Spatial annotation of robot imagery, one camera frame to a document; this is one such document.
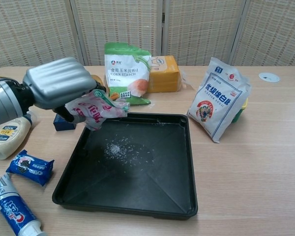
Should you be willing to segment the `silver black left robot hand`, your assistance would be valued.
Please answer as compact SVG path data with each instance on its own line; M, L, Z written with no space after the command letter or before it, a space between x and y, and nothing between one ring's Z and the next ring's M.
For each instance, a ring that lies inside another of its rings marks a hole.
M74 58L58 59L26 71L23 85L33 94L33 104L44 110L53 110L70 123L84 118L71 114L65 105L94 89L106 88Z

